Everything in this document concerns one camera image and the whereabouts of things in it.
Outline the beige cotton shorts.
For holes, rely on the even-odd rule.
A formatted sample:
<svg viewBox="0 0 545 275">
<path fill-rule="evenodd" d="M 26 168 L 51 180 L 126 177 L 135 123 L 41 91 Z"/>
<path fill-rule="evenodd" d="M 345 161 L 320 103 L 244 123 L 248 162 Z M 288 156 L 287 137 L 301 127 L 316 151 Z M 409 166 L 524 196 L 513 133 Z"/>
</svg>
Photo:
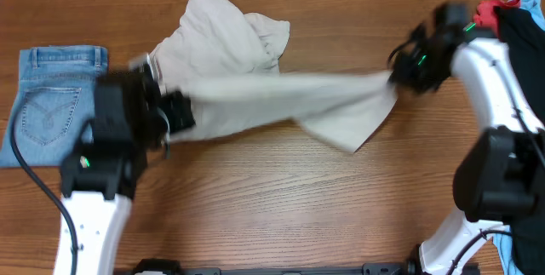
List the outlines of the beige cotton shorts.
<svg viewBox="0 0 545 275">
<path fill-rule="evenodd" d="M 194 126 L 170 140 L 211 140 L 291 119 L 356 152 L 397 101 L 390 73 L 281 73 L 289 38 L 288 21 L 244 14 L 229 0 L 188 0 L 178 28 L 151 53 L 161 90 L 191 101 Z"/>
</svg>

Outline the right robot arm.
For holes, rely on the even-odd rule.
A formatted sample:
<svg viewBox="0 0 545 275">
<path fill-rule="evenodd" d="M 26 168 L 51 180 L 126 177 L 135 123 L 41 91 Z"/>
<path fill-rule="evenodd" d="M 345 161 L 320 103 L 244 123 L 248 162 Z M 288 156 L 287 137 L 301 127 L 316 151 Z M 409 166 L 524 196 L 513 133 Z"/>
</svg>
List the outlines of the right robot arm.
<svg viewBox="0 0 545 275">
<path fill-rule="evenodd" d="M 517 235 L 515 221 L 544 211 L 544 125 L 528 105 L 505 43 L 473 24 L 423 24 L 389 55 L 391 83 L 417 93 L 459 79 L 479 125 L 479 138 L 455 172 L 455 208 L 432 237 L 417 245 L 406 274 L 477 274 L 472 256 L 493 236 L 539 246 Z"/>
</svg>

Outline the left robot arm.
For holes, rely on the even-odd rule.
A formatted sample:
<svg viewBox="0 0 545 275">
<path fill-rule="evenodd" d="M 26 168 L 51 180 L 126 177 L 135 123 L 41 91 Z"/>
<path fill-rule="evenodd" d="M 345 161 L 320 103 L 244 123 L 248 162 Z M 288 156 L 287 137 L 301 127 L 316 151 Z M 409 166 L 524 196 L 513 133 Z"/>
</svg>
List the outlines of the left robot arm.
<svg viewBox="0 0 545 275">
<path fill-rule="evenodd" d="M 93 139 L 78 140 L 60 166 L 61 222 L 54 273 L 112 274 L 135 189 L 151 149 L 195 121 L 180 91 L 162 93 L 150 72 L 100 76 L 95 116 L 84 124 Z"/>
</svg>

